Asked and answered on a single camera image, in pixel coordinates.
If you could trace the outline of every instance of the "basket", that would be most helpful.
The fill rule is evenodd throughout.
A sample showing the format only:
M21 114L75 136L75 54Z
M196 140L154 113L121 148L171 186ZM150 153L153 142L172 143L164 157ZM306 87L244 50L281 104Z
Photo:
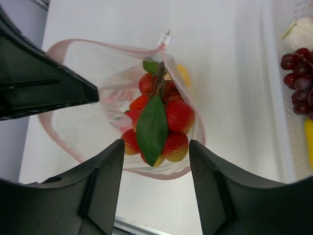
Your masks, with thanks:
M313 16L311 0L267 0L263 8L263 29L268 62L268 78L273 100L282 171L291 183L312 175L304 132L303 117L293 112L291 95L283 83L288 73L280 68L281 57L290 51L282 34L293 20Z

